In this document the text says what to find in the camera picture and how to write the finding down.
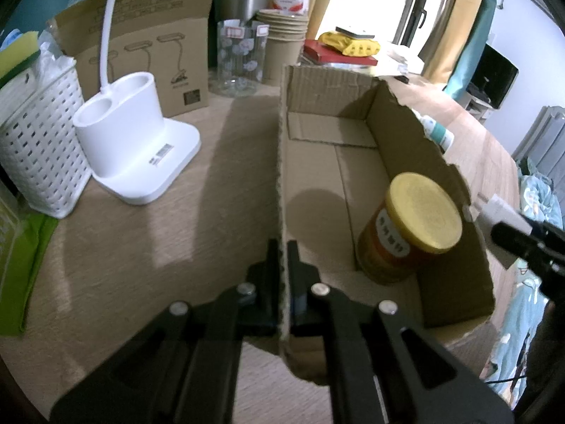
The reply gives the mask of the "yellow lid can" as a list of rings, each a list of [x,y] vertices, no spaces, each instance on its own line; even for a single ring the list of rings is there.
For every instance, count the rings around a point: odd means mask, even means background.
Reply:
[[[356,258],[370,278],[392,285],[449,252],[462,234],[462,218],[449,194],[424,175],[403,172],[358,236]]]

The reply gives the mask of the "stack of brown paper cups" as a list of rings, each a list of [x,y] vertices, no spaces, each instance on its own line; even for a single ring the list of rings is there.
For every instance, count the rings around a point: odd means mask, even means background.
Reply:
[[[256,19],[269,26],[262,73],[262,82],[278,86],[285,65],[294,65],[304,49],[309,18],[304,14],[264,9]]]

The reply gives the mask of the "cardboard box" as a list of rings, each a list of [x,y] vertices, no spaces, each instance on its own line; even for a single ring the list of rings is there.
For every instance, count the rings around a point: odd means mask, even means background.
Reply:
[[[443,92],[412,81],[310,66],[281,75],[280,229],[321,280],[362,304],[395,301],[473,372],[487,363],[497,337],[491,265],[471,212],[463,167],[421,124],[444,125],[464,109]],[[362,270],[356,242],[394,177],[416,172],[454,201],[463,235],[449,252],[417,262],[412,275],[383,285]]]

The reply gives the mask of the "white power adapter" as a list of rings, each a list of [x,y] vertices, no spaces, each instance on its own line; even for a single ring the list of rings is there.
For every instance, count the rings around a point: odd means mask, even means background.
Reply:
[[[503,200],[498,194],[494,194],[487,199],[481,193],[471,204],[474,224],[477,226],[484,242],[484,248],[499,262],[505,270],[510,269],[517,261],[517,255],[510,254],[500,246],[496,245],[491,232],[498,223],[506,223],[518,232],[529,235],[533,230],[527,219],[514,209],[509,203]]]

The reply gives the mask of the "white pill bottle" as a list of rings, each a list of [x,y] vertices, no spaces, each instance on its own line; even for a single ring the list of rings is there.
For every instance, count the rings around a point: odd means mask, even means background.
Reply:
[[[417,112],[416,109],[413,109],[413,113],[420,121],[426,137],[438,145],[443,153],[452,147],[455,141],[455,135],[450,130],[434,118]]]

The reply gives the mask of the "red book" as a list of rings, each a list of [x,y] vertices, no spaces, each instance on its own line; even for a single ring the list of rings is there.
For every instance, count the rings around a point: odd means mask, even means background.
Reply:
[[[314,39],[304,41],[303,57],[317,65],[355,65],[376,66],[378,60],[374,57],[355,58],[343,55],[341,52]]]

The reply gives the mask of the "green paper cup package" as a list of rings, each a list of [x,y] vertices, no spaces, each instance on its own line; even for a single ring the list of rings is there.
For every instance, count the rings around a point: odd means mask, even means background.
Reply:
[[[58,219],[29,209],[1,187],[1,335],[25,331],[28,303]]]

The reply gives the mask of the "black monitor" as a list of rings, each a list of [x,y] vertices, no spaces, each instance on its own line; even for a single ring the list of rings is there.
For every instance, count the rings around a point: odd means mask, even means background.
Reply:
[[[519,69],[509,59],[487,44],[466,90],[474,98],[499,109],[518,74]]]

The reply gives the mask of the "clear patterned glass jar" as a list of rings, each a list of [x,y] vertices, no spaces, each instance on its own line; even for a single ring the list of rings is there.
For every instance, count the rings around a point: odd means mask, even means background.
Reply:
[[[218,22],[215,90],[226,97],[248,97],[262,83],[269,25],[239,19]]]

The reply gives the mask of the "white perforated plastic basket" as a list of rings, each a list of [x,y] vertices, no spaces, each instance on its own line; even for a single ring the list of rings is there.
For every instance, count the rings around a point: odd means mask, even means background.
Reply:
[[[1,166],[30,207],[68,216],[92,170],[72,119],[83,104],[75,59],[1,120]]]

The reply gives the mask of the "brown lamp packaging box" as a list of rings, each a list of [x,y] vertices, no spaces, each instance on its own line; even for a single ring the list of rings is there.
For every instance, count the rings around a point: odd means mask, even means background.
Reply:
[[[51,19],[56,42],[75,58],[82,95],[100,90],[101,29],[107,0],[82,0]],[[150,72],[167,118],[209,104],[208,18],[212,0],[116,0],[108,81]]]

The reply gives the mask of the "white desk lamp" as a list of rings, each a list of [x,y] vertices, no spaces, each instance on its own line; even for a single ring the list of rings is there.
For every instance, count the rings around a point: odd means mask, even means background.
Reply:
[[[159,198],[201,149],[198,129],[163,116],[154,75],[135,72],[111,82],[109,41],[116,0],[106,0],[99,49],[100,90],[72,124],[93,177],[129,205]]]

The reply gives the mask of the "yellow green sponge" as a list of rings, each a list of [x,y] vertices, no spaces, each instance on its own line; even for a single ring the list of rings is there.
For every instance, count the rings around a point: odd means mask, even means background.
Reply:
[[[1,86],[28,68],[39,55],[38,32],[19,35],[1,50]]]

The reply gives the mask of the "white scale device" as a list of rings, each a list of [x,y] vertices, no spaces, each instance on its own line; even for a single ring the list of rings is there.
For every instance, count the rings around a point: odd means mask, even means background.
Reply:
[[[354,31],[354,30],[350,30],[349,28],[343,28],[339,26],[335,28],[335,31],[345,36],[348,36],[351,39],[374,39],[373,34],[364,31]]]

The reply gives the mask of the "yellow snack package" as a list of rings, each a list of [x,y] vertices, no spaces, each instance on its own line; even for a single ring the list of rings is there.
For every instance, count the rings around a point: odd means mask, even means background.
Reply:
[[[352,58],[367,58],[376,55],[380,44],[373,39],[355,39],[338,32],[325,32],[319,35],[318,41],[334,48],[342,55]]]

